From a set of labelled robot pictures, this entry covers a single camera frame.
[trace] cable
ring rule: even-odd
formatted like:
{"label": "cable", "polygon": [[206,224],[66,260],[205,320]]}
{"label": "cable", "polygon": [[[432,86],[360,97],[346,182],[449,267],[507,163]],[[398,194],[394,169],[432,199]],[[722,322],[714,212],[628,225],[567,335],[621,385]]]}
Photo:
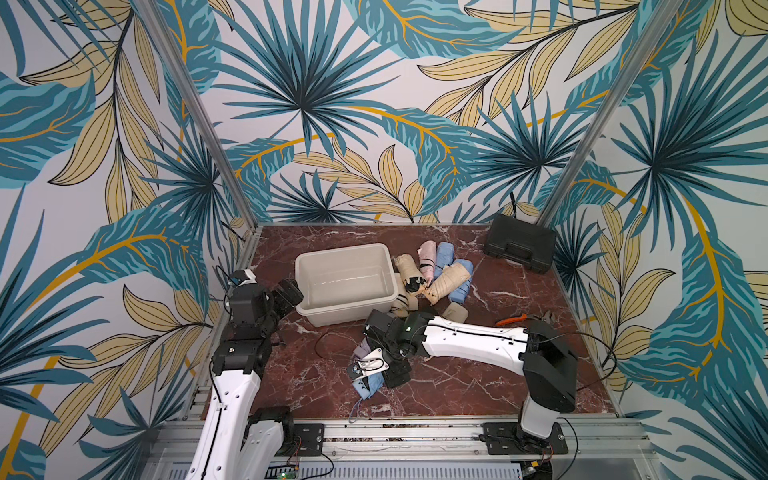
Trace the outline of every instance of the cable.
{"label": "cable", "polygon": [[210,359],[210,362],[208,363],[208,375],[210,375],[210,382],[214,385],[214,390],[216,391],[216,398],[218,399],[219,403],[223,403],[221,401],[221,394],[219,393],[219,387],[216,386],[216,381],[214,380],[214,359]]}
{"label": "cable", "polygon": [[[211,360],[208,364],[208,373],[210,374],[210,382],[214,384],[214,390],[216,391],[216,398],[219,403],[221,402],[221,395],[219,395],[219,387],[216,386],[216,382],[214,381],[214,361]],[[205,478],[205,474],[208,472],[208,462],[210,462],[210,456],[212,453],[214,453],[214,445],[216,444],[216,435],[219,433],[219,423],[221,423],[221,413],[223,409],[219,408],[219,416],[216,418],[216,427],[214,428],[214,436],[210,440],[210,449],[208,450],[208,456],[205,459],[205,466],[203,467],[203,473],[200,474],[200,480],[203,480]]]}
{"label": "cable", "polygon": [[576,434],[576,429],[573,425],[571,425],[571,422],[568,421],[565,417],[558,417],[559,419],[563,419],[568,423],[568,426],[571,427],[571,430],[574,431],[574,438],[576,439],[576,450],[574,450],[574,458],[571,459],[571,463],[568,464],[568,467],[563,470],[563,472],[555,479],[555,480],[562,480],[563,477],[565,477],[565,474],[568,473],[568,470],[571,469],[572,466],[574,466],[574,462],[576,462],[576,455],[578,455],[578,435]]}
{"label": "cable", "polygon": [[227,271],[226,271],[226,270],[225,270],[225,269],[224,269],[224,268],[223,268],[221,265],[219,265],[218,263],[217,263],[217,264],[214,266],[214,270],[215,270],[216,268],[218,268],[219,270],[221,270],[221,273],[223,273],[223,274],[224,274],[224,276],[225,276],[225,277],[226,277],[226,278],[227,278],[227,279],[228,279],[228,280],[229,280],[229,281],[230,281],[230,282],[231,282],[231,283],[232,283],[234,286],[238,286],[238,285],[240,285],[240,283],[239,283],[239,282],[235,282],[234,280],[232,280],[232,277],[229,275],[229,273],[227,273]]}
{"label": "cable", "polygon": [[602,343],[602,344],[603,344],[603,346],[605,346],[605,348],[606,348],[606,349],[607,349],[607,351],[608,351],[608,354],[610,354],[610,355],[612,355],[612,356],[614,357],[614,366],[613,366],[613,368],[611,368],[611,371],[610,371],[610,372],[608,372],[608,374],[607,374],[606,376],[603,376],[603,377],[601,377],[600,379],[597,379],[597,380],[595,380],[595,381],[594,381],[594,382],[592,382],[592,383],[588,383],[587,385],[584,385],[584,386],[580,386],[579,388],[577,388],[577,389],[576,389],[576,391],[577,391],[577,392],[580,392],[580,391],[581,391],[581,390],[583,390],[583,389],[586,389],[586,388],[588,388],[588,387],[591,387],[591,386],[593,386],[595,383],[599,383],[599,382],[602,382],[603,380],[607,379],[608,377],[610,377],[611,375],[613,375],[613,374],[614,374],[614,372],[616,371],[616,368],[619,366],[619,360],[618,360],[618,358],[616,357],[616,352],[614,352],[614,349],[613,349],[613,347],[609,346],[609,345],[608,345],[606,342],[604,342],[602,339],[600,339],[600,338],[597,338],[596,336],[594,336],[594,335],[591,335],[590,333],[584,333],[584,332],[568,332],[568,333],[561,333],[560,335],[557,335],[557,336],[553,336],[553,337],[552,337],[552,338],[550,338],[550,339],[542,340],[542,341],[541,341],[541,342],[539,342],[539,343],[546,343],[546,342],[551,342],[551,341],[552,341],[552,340],[554,340],[554,339],[559,339],[559,338],[560,338],[560,337],[562,337],[562,336],[568,336],[568,335],[581,335],[581,336],[588,336],[588,337],[590,337],[590,338],[592,338],[592,339],[595,339],[595,340],[597,340],[598,342]]}
{"label": "cable", "polygon": [[309,477],[302,477],[300,480],[309,480],[310,478],[324,477],[326,475],[330,475],[333,472],[333,470],[336,469],[336,466],[333,464],[333,460],[331,460],[331,458],[328,455],[322,453],[320,450],[315,450],[315,449],[307,447],[307,446],[305,446],[304,448],[307,449],[307,450],[312,450],[313,452],[317,452],[317,453],[321,454],[322,456],[324,456],[329,462],[331,462],[331,469],[328,472],[319,473],[317,475],[310,475]]}

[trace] metal bracket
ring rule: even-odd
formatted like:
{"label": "metal bracket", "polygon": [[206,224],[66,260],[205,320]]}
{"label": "metal bracket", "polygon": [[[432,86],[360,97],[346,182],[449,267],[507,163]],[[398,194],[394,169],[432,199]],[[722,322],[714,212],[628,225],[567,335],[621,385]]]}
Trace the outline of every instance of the metal bracket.
{"label": "metal bracket", "polygon": [[293,437],[301,439],[299,457],[319,457],[323,451],[326,426],[322,423],[299,423],[293,427]]}
{"label": "metal bracket", "polygon": [[[485,447],[488,449],[489,455],[530,455],[531,452],[526,452],[521,448],[517,439],[515,439],[515,433],[517,432],[517,422],[497,422],[497,423],[484,423],[482,424],[483,435],[489,437],[485,442]],[[510,438],[515,440],[505,441],[499,437]],[[565,442],[565,436],[563,435],[563,429],[559,423],[552,425],[552,433],[547,440],[552,448],[549,452],[550,455],[563,455],[568,453],[568,444]]]}

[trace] red marble surface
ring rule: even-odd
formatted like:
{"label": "red marble surface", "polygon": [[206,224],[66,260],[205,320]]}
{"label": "red marble surface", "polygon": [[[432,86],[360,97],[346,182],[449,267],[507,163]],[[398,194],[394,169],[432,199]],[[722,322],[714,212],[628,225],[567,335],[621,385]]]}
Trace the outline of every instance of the red marble surface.
{"label": "red marble surface", "polygon": [[[487,226],[328,226],[264,227],[253,258],[257,279],[273,285],[294,277],[293,261],[304,252],[384,243],[392,256],[410,253],[425,240],[448,241],[456,258],[472,261],[475,274],[464,304],[467,323],[491,326],[511,316],[554,314],[554,327],[575,331],[571,311],[554,273],[538,275],[507,260],[483,254]],[[429,302],[421,300],[421,306]],[[441,300],[441,313],[448,305]],[[280,324],[286,346],[273,350],[253,409],[288,405],[300,419],[347,417],[359,396],[346,374],[352,351],[362,341],[362,322],[315,328],[298,313]],[[597,372],[580,336],[566,337],[583,358],[578,385],[593,382]],[[397,389],[382,387],[360,406],[361,416],[507,415],[519,411],[527,393],[523,377],[501,367],[466,359],[411,359],[411,381]],[[597,383],[578,393],[578,413],[613,412],[604,387]]]}

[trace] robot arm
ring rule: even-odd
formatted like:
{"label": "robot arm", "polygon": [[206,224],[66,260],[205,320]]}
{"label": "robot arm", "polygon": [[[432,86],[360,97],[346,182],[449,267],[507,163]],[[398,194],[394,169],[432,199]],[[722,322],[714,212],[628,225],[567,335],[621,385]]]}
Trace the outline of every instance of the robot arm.
{"label": "robot arm", "polygon": [[376,372],[386,379],[388,369],[414,355],[476,360],[524,376],[528,396],[518,421],[521,440],[545,443],[556,418],[576,408],[578,357],[545,323],[503,329],[454,323],[422,312],[411,313],[403,321],[374,310],[365,332],[371,347],[381,349],[382,365],[366,368],[372,362],[366,357],[357,368],[348,369],[353,379]]}
{"label": "robot arm", "polygon": [[269,291],[250,270],[234,276],[240,283],[229,300],[233,334],[212,358],[214,391],[187,480],[264,478],[275,454],[293,443],[287,409],[249,413],[272,353],[270,337],[303,297],[289,280]]}
{"label": "robot arm", "polygon": [[[293,444],[287,408],[248,414],[272,352],[270,337],[303,297],[288,280],[269,291],[249,270],[236,272],[235,277],[240,283],[229,301],[233,335],[219,345],[212,359],[214,393],[187,480],[264,478],[275,454]],[[524,442],[543,445],[557,416],[575,408],[577,357],[546,324],[499,329],[422,312],[403,321],[374,310],[365,334],[372,352],[347,369],[352,379],[377,372],[386,378],[393,366],[403,364],[407,372],[408,358],[414,355],[472,359],[523,375],[528,398],[517,435]]]}

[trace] wall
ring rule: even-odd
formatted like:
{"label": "wall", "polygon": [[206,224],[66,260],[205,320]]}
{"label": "wall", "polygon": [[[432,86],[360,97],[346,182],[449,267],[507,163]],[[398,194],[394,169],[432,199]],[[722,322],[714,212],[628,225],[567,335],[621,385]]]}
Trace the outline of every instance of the wall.
{"label": "wall", "polygon": [[[556,264],[669,478],[768,478],[768,3],[715,0],[640,79],[555,219]],[[614,361],[605,359],[606,374]]]}
{"label": "wall", "polygon": [[[167,5],[218,37],[206,2]],[[243,221],[129,2],[0,19],[0,478],[133,478],[205,374]]]}
{"label": "wall", "polygon": [[262,222],[533,220],[656,4],[231,0],[202,98]]}

